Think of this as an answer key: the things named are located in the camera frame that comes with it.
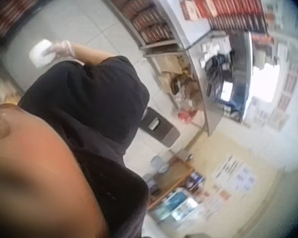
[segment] hand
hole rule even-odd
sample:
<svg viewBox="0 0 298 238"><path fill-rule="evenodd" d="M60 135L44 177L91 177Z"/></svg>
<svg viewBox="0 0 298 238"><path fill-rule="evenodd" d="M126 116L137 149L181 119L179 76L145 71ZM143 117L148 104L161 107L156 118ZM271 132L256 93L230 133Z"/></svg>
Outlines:
<svg viewBox="0 0 298 238"><path fill-rule="evenodd" d="M75 58L75 52L72 44L69 41L60 41L53 43L43 55L56 53L57 57Z"/></svg>

